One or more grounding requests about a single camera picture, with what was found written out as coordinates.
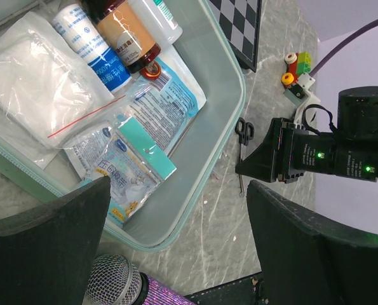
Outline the blue white bandage roll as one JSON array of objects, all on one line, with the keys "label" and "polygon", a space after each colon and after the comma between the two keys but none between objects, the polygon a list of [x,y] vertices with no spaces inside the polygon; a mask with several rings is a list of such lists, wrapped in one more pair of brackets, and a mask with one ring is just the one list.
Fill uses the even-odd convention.
[{"label": "blue white bandage roll", "polygon": [[73,1],[61,5],[52,25],[111,93],[119,91],[132,79],[118,54],[107,44],[80,4]]}]

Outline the white gauze pad packet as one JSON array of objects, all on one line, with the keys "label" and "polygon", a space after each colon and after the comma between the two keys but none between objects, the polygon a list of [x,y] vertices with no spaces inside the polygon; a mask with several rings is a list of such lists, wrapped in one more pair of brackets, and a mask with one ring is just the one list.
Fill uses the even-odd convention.
[{"label": "white gauze pad packet", "polygon": [[50,23],[28,12],[0,37],[0,137],[41,168],[114,100]]}]

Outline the white medicine bottle green label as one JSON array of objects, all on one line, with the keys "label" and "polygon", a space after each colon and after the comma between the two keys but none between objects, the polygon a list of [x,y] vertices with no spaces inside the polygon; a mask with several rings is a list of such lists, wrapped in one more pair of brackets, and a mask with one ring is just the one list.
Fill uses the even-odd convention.
[{"label": "white medicine bottle green label", "polygon": [[129,0],[128,3],[162,50],[182,35],[181,26],[163,0]]}]

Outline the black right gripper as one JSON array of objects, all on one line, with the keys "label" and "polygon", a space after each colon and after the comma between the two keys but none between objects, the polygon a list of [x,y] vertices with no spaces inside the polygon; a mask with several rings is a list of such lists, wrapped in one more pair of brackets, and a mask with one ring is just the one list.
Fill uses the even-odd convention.
[{"label": "black right gripper", "polygon": [[274,118],[261,145],[236,165],[236,173],[268,183],[293,183],[306,172],[375,182],[378,140],[314,135],[288,119]]}]

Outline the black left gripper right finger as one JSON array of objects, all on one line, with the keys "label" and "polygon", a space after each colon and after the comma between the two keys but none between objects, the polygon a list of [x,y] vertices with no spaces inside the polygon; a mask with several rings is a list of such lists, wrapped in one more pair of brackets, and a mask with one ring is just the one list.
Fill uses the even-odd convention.
[{"label": "black left gripper right finger", "polygon": [[246,202],[270,304],[378,304],[378,234],[253,180]]}]

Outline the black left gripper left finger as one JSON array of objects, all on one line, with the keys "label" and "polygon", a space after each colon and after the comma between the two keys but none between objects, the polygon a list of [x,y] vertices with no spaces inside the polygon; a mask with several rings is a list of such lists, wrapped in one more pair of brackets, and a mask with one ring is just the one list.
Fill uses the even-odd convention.
[{"label": "black left gripper left finger", "polygon": [[0,304],[82,304],[109,202],[102,177],[0,219]]}]

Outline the brown orange syrup bottle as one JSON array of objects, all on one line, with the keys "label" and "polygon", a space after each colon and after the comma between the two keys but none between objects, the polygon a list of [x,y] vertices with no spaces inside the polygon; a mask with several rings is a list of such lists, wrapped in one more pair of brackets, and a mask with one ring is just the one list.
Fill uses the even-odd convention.
[{"label": "brown orange syrup bottle", "polygon": [[128,1],[85,0],[81,3],[130,73],[141,71],[160,54],[161,47]]}]

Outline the blue white mask packet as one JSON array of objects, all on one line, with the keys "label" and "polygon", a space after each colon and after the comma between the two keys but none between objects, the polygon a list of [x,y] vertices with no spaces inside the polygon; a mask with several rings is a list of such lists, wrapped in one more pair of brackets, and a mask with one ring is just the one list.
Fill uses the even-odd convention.
[{"label": "blue white mask packet", "polygon": [[122,106],[125,116],[133,116],[170,154],[190,121],[206,104],[206,96],[174,47],[156,59],[161,74],[154,80],[140,76],[127,91]]}]

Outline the alcohol wipe sachets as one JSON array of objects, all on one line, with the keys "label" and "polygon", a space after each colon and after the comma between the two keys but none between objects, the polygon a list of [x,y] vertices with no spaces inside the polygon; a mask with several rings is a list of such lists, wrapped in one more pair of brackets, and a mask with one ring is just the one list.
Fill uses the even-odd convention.
[{"label": "alcohol wipe sachets", "polygon": [[103,153],[111,137],[110,126],[97,125],[79,133],[64,144],[64,151],[81,179]]}]

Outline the small red bottle cap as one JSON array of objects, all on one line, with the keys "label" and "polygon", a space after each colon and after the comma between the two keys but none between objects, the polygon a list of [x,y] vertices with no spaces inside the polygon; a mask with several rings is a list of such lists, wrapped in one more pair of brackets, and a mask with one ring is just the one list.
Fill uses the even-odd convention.
[{"label": "small red bottle cap", "polygon": [[140,71],[140,75],[147,80],[155,80],[160,77],[161,72],[161,66],[154,60]]}]

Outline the black binder clip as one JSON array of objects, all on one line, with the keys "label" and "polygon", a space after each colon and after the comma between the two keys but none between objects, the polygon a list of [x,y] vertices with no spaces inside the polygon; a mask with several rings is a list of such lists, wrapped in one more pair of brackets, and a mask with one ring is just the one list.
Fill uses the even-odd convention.
[{"label": "black binder clip", "polygon": [[234,130],[238,135],[238,143],[240,146],[237,162],[237,164],[240,164],[243,161],[243,157],[245,155],[246,147],[248,146],[249,141],[254,138],[255,128],[251,122],[245,121],[244,118],[240,117],[236,123]]}]

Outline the small zip bag swabs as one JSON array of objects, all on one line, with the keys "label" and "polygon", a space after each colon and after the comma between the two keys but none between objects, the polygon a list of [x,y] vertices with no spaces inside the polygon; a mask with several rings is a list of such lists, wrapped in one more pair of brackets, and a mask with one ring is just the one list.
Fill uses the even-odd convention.
[{"label": "small zip bag swabs", "polygon": [[84,186],[111,179],[109,222],[122,228],[176,166],[132,116],[111,126],[111,137],[84,176]]}]

